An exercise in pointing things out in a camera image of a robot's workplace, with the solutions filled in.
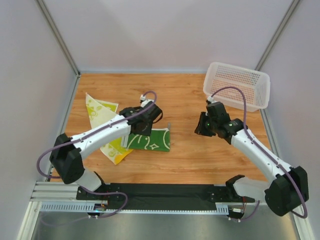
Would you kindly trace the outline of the green cream patterned towel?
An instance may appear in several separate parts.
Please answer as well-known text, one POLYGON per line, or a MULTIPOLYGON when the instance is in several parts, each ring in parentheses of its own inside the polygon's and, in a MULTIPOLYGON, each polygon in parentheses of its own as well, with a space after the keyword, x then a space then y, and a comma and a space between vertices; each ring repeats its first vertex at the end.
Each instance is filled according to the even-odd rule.
POLYGON ((129 134, 121 138, 121 146, 132 150, 170 152, 171 131, 166 128, 153 128, 150 136, 129 134))

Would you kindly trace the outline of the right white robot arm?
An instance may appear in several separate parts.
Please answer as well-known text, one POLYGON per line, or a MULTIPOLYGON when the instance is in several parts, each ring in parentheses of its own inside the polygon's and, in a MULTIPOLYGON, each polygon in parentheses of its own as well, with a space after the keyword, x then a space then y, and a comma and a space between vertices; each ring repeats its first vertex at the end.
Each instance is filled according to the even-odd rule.
POLYGON ((218 136, 240 150, 263 173, 266 181, 237 175, 226 182, 232 194, 264 201, 282 217, 309 200, 307 172, 292 167, 265 147, 240 119, 232 120, 223 103, 208 101, 194 131, 198 135, 218 136))

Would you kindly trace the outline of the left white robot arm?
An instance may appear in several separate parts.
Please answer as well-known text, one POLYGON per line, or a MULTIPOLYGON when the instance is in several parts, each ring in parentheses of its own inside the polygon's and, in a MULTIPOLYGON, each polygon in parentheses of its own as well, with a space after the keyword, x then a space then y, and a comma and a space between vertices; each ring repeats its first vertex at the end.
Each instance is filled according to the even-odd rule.
POLYGON ((86 169, 83 160, 103 145, 129 134, 150 136, 153 124, 162 117, 163 111, 152 101, 145 106, 124 108, 91 130, 71 137, 59 135, 49 160, 64 184, 75 183, 90 194, 101 195, 106 189, 104 181, 86 169))

